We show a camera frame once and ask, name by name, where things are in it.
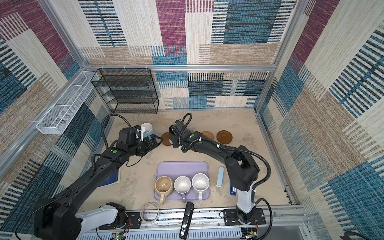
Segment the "woven rattan round coaster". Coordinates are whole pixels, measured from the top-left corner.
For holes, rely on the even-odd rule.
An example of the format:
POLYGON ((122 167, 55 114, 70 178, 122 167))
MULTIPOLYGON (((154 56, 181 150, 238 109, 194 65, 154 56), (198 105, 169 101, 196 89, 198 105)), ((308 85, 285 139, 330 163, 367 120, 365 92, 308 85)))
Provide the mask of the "woven rattan round coaster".
POLYGON ((212 132, 210 131, 203 131, 202 134, 204 136, 206 136, 207 138, 209 138, 210 140, 214 141, 215 140, 215 136, 212 132))

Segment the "white mug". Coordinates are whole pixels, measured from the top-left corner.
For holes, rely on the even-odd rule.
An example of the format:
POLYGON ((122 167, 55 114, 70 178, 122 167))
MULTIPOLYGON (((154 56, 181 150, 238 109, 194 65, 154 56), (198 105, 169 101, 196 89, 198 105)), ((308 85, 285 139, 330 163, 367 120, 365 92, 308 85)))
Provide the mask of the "white mug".
POLYGON ((203 173, 198 173, 192 178, 192 187, 193 190, 197 193, 199 201, 203 199, 203 193, 209 189, 209 186, 209 177, 203 173))

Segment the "dark blue book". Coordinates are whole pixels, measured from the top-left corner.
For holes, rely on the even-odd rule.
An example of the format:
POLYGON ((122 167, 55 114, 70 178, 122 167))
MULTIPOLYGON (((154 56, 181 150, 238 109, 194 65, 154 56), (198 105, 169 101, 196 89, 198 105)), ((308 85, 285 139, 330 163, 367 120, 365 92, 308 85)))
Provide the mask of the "dark blue book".
POLYGON ((109 186, 113 184, 117 184, 120 182, 120 170, 117 170, 113 174, 111 174, 109 177, 107 177, 100 185, 99 187, 109 186))

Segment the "blue stapler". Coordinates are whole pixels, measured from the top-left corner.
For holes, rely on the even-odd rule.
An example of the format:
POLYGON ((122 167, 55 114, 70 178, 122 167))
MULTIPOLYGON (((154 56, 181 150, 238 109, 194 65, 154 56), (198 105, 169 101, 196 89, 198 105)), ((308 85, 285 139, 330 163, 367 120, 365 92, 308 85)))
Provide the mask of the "blue stapler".
POLYGON ((237 195, 237 188, 234 186, 233 183, 231 183, 230 195, 231 196, 236 196, 237 195))

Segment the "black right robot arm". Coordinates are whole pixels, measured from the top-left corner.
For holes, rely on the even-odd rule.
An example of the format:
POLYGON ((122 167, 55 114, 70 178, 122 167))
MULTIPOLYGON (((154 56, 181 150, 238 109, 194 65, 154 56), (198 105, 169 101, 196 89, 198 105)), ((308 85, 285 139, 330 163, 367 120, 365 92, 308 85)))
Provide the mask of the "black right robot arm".
POLYGON ((169 127, 173 147, 183 153, 193 152, 208 155, 226 166, 230 182, 237 189, 236 211, 244 225, 254 220, 258 202, 255 201, 256 187, 265 183, 271 176, 271 166, 261 155, 249 151, 244 146, 230 147, 213 141, 200 132, 192 133, 187 126, 192 114, 187 113, 183 119, 176 120, 169 127))

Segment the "light blue mug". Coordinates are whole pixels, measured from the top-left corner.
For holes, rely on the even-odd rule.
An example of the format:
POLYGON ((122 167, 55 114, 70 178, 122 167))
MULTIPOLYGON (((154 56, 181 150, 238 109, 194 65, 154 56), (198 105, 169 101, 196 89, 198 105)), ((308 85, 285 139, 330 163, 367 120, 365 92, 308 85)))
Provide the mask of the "light blue mug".
POLYGON ((151 135, 157 135, 154 127, 150 123, 144 123, 141 125, 142 130, 143 130, 143 138, 149 137, 151 138, 151 135))

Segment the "light blue oblong case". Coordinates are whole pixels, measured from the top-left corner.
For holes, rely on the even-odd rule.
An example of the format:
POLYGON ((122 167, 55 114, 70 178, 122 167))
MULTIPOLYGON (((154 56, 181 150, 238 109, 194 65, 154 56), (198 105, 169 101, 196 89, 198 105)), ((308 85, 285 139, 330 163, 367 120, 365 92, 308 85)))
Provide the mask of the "light blue oblong case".
POLYGON ((221 188, 223 185, 223 180, 224 180, 224 167, 219 167, 218 169, 218 175, 217 175, 217 182, 216 186, 218 188, 221 188))

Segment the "lilac plastic tray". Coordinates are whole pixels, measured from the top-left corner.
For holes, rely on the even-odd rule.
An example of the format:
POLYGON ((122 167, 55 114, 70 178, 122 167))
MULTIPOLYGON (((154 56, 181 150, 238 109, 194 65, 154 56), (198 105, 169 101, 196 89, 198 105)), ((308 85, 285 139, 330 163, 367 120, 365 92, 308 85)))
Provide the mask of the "lilac plastic tray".
MULTIPOLYGON (((191 181, 196 174, 205 174, 209 177, 209 165, 206 162, 161 162, 157 167, 156 180, 162 176, 167 176, 175 181, 180 176, 186 176, 191 181)), ((211 190, 208 188, 202 195, 202 201, 209 199, 211 190)), ((169 201, 181 201, 182 196, 176 191, 166 198, 169 201)), ((186 194, 186 201, 198 201, 198 193, 193 190, 193 187, 186 194)))

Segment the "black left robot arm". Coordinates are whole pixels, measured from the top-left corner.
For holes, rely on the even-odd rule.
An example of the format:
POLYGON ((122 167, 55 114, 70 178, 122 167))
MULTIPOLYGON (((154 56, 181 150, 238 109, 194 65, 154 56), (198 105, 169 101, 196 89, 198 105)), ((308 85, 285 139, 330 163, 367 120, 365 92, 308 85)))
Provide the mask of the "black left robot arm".
POLYGON ((106 150, 92 157, 90 169, 51 199, 38 200, 34 211, 21 220, 20 225, 34 217, 34 235, 41 240, 75 240, 84 232, 104 225, 125 228, 128 216, 126 208, 120 204, 110 202, 83 213, 79 209, 94 190, 130 157, 144 157, 163 142, 159 136, 145 137, 144 133, 145 128, 139 125, 128 126, 120 130, 119 138, 111 145, 106 136, 102 136, 106 150))

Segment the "beige ceramic mug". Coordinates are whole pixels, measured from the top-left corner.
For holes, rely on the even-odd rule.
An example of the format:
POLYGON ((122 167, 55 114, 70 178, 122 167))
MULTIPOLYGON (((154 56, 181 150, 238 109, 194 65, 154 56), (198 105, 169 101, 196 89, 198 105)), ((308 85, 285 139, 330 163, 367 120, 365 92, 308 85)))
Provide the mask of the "beige ceramic mug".
POLYGON ((160 205, 164 205, 166 198, 174 191, 174 182, 168 176, 159 177, 155 182, 155 192, 160 197, 160 205))

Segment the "brown wooden coaster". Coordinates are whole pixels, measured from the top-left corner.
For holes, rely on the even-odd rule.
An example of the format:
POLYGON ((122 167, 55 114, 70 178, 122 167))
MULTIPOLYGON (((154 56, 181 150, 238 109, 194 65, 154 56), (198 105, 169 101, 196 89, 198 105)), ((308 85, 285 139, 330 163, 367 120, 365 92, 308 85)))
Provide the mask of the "brown wooden coaster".
POLYGON ((162 142, 163 145, 165 145, 165 146, 172 146, 173 145, 172 141, 170 140, 170 133, 169 132, 164 133, 161 136, 161 138, 164 140, 162 142))
POLYGON ((221 144, 228 145, 232 142, 233 135, 229 131, 222 130, 217 133, 216 138, 221 144))

